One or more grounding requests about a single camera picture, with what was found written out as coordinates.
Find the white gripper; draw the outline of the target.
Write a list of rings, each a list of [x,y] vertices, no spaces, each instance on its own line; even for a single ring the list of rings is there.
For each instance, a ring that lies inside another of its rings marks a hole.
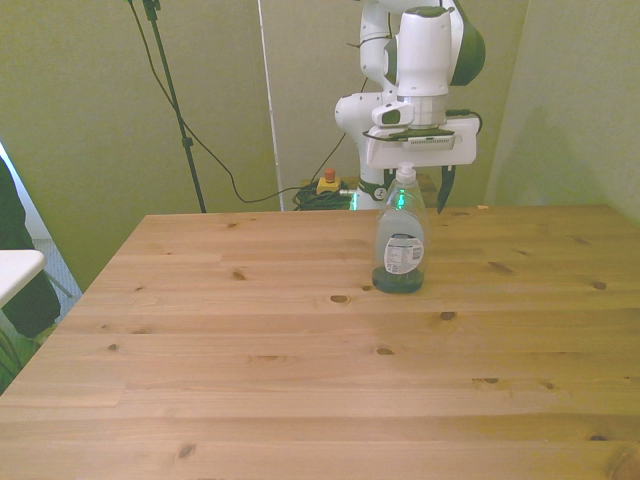
[[[468,165],[476,159],[477,119],[460,118],[447,121],[443,127],[412,129],[374,126],[364,132],[364,160],[370,168],[397,168],[402,162],[415,167],[441,168],[441,186],[436,208],[441,213],[451,194],[457,165]],[[386,200],[396,177],[395,169],[384,169]]]

